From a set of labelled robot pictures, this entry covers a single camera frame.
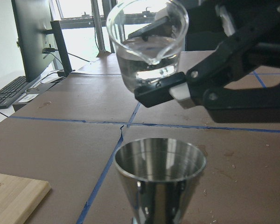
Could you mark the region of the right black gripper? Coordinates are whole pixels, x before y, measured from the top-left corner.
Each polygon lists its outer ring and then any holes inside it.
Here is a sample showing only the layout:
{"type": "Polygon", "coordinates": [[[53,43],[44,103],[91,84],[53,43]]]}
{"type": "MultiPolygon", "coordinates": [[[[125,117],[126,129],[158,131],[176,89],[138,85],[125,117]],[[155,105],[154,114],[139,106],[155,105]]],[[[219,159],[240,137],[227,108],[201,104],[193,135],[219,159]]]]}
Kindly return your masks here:
{"type": "Polygon", "coordinates": [[[217,123],[280,123],[280,83],[226,88],[264,65],[280,68],[280,0],[208,0],[192,22],[219,19],[227,34],[186,74],[190,99],[217,123]]]}

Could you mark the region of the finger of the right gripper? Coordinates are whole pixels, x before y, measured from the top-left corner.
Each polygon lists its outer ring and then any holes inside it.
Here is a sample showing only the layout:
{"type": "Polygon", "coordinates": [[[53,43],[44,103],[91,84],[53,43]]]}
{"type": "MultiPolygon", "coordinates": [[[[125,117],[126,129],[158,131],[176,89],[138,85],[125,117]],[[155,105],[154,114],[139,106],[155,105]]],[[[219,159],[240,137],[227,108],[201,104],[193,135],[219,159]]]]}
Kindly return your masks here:
{"type": "Polygon", "coordinates": [[[147,34],[151,33],[152,31],[155,31],[157,28],[159,28],[160,26],[163,26],[164,24],[166,24],[167,22],[169,22],[169,17],[168,16],[164,16],[160,19],[155,20],[154,22],[130,33],[128,35],[128,39],[131,38],[135,38],[135,37],[142,37],[142,36],[147,36],[147,34]]]}
{"type": "Polygon", "coordinates": [[[191,107],[189,87],[183,72],[138,87],[134,90],[134,95],[147,108],[173,99],[184,109],[191,107]]]}

